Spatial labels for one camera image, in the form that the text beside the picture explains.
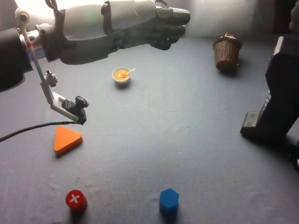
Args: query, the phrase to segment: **blue hexagonal prism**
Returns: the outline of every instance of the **blue hexagonal prism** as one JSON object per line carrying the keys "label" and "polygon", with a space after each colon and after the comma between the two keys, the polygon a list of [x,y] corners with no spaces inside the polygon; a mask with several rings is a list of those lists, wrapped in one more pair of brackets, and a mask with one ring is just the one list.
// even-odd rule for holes
{"label": "blue hexagonal prism", "polygon": [[166,217],[173,217],[178,211],[179,194],[172,188],[166,189],[160,194],[160,211]]}

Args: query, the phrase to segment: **small white bowl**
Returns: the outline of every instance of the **small white bowl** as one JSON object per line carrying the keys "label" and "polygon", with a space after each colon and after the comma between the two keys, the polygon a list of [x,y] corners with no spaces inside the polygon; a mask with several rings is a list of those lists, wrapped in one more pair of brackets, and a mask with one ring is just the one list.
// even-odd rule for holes
{"label": "small white bowl", "polygon": [[130,73],[130,75],[129,75],[129,77],[126,79],[126,80],[123,80],[123,81],[121,81],[121,80],[117,80],[117,79],[115,79],[114,78],[114,73],[117,71],[117,70],[119,70],[119,69],[124,69],[124,70],[126,70],[126,71],[130,71],[130,69],[128,69],[128,68],[126,68],[126,67],[119,67],[119,68],[116,68],[116,69],[114,69],[114,71],[112,72],[112,78],[114,79],[114,81],[117,83],[117,84],[126,84],[129,80],[130,80],[130,78],[131,78],[131,74],[132,73]]}

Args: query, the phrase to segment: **gray tablecloth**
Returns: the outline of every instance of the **gray tablecloth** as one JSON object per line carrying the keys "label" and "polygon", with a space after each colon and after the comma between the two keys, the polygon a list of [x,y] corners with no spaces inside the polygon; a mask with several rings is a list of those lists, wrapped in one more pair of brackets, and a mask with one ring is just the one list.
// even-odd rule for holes
{"label": "gray tablecloth", "polygon": [[[292,224],[299,220],[299,175],[287,159],[240,134],[247,111],[268,94],[265,72],[277,37],[244,40],[235,77],[214,65],[212,39],[182,39],[168,51],[120,50],[80,66],[41,62],[54,91],[86,98],[87,122],[69,125],[83,143],[57,158],[55,126],[0,143],[1,224],[160,224],[159,194],[180,194],[177,224]],[[116,67],[136,68],[119,89]],[[35,71],[0,94],[0,136],[67,120],[51,110]],[[298,125],[289,133],[296,140]],[[65,196],[81,190],[86,213]]]}

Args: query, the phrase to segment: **robotic hand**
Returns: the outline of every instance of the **robotic hand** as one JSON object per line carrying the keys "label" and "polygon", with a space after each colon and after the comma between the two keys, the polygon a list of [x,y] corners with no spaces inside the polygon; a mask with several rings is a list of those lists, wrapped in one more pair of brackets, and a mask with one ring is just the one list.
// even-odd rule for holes
{"label": "robotic hand", "polygon": [[[23,73],[32,70],[33,61],[51,108],[79,124],[86,121],[87,101],[78,96],[73,103],[52,92],[56,76],[49,70],[44,74],[38,59],[60,59],[76,65],[142,44],[168,50],[185,33],[185,24],[190,20],[188,11],[169,8],[163,0],[109,0],[66,10],[58,10],[55,0],[45,1],[54,11],[54,25],[38,24],[36,30],[27,32],[30,14],[17,9],[19,28],[0,32],[0,91],[18,84]],[[156,6],[156,2],[165,8]]]}

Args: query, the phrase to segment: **white x mark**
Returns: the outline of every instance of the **white x mark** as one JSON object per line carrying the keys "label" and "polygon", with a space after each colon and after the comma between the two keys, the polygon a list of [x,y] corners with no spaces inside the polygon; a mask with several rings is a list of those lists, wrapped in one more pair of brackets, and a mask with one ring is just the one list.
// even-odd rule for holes
{"label": "white x mark", "polygon": [[71,196],[73,199],[71,199],[70,202],[75,201],[75,203],[77,204],[78,203],[77,198],[79,198],[80,195],[77,195],[77,196],[71,195]]}

